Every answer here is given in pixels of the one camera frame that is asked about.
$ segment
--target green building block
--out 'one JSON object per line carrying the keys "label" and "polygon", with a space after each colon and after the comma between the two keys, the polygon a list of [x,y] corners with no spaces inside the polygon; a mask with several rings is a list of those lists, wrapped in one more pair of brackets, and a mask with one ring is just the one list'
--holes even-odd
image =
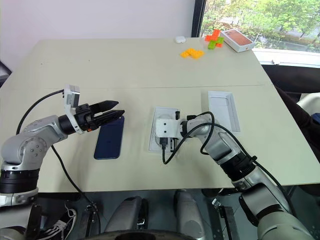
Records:
{"label": "green building block", "polygon": [[222,37],[222,36],[218,36],[218,39],[216,40],[216,43],[217,44],[223,44],[224,43],[224,37]]}
{"label": "green building block", "polygon": [[215,49],[216,43],[216,41],[210,41],[208,44],[208,49]]}

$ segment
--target robotic arm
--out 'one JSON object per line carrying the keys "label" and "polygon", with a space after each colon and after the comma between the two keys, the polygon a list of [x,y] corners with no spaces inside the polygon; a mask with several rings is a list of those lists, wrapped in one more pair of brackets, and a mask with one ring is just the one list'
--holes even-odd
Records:
{"label": "robotic arm", "polygon": [[78,105],[79,96],[78,87],[67,85],[63,93],[66,115],[36,120],[3,144],[0,236],[11,234],[12,239],[18,239],[18,236],[24,239],[22,237],[36,234],[41,214],[40,207],[34,204],[38,194],[39,171],[43,158],[53,144],[75,132],[83,134],[84,131],[95,130],[118,119],[125,112],[111,110],[118,104],[117,101]]}
{"label": "robotic arm", "polygon": [[[157,119],[157,137],[182,139],[197,126],[212,123],[209,114],[188,116],[187,119]],[[189,136],[198,138],[204,144],[209,137],[210,129],[210,125],[204,125]],[[291,215],[282,192],[227,132],[215,127],[204,149],[228,175],[234,187],[241,192],[240,205],[248,220],[258,226],[258,239],[313,239],[302,223]]]}

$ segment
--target blue smartphone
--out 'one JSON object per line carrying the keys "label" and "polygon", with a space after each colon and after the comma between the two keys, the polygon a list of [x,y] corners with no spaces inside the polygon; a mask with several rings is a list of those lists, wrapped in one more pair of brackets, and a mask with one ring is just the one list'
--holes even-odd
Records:
{"label": "blue smartphone", "polygon": [[121,116],[100,127],[93,155],[95,159],[117,159],[120,156],[124,124],[125,117]]}

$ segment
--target cable connector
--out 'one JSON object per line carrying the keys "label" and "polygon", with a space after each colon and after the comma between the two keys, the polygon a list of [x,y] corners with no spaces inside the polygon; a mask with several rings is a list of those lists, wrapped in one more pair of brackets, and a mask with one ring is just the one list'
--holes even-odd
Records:
{"label": "cable connector", "polygon": [[166,150],[168,146],[168,138],[167,137],[160,137],[160,145],[162,150]]}

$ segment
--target white table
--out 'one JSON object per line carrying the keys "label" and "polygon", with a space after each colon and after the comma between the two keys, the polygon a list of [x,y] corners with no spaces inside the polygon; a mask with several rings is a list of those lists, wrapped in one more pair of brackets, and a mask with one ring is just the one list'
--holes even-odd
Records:
{"label": "white table", "polygon": [[[187,48],[204,50],[200,59],[179,56]],[[208,110],[208,91],[233,92],[241,134],[284,185],[320,182],[320,164],[251,51],[235,53],[225,45],[208,51],[200,38],[46,40],[0,88],[0,144],[14,135],[26,109],[40,97],[80,86],[80,104],[119,101],[125,110],[120,157],[96,160],[99,131],[72,134],[57,143],[72,179],[83,191],[123,191],[232,187],[222,169],[200,154],[201,143],[188,139],[168,164],[148,152],[154,108],[178,108],[181,116]],[[63,115],[58,95],[46,99],[25,124]],[[52,150],[44,158],[40,192],[74,192]]]}

